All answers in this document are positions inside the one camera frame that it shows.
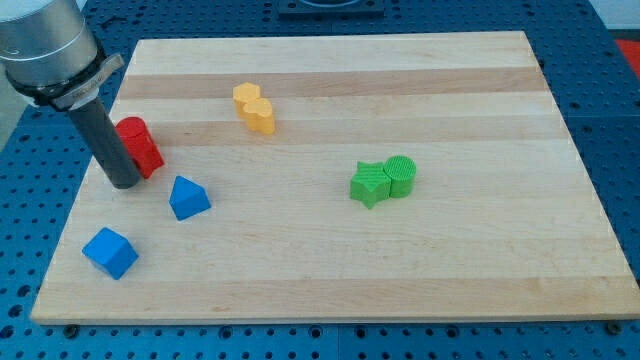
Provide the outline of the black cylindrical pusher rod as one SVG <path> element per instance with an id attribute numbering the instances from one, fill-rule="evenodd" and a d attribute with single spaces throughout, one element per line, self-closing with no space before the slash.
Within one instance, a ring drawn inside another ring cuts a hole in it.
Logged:
<path id="1" fill-rule="evenodd" d="M 114 188 L 129 189 L 141 180 L 100 98 L 70 109 L 68 115 Z"/>

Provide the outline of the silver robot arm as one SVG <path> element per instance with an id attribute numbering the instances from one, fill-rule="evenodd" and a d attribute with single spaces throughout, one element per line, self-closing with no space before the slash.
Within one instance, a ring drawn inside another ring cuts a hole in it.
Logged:
<path id="1" fill-rule="evenodd" d="M 68 114 L 117 189 L 141 180 L 99 97 L 124 59 L 109 55 L 74 0 L 1 3 L 1 63 L 11 86 L 34 107 Z"/>

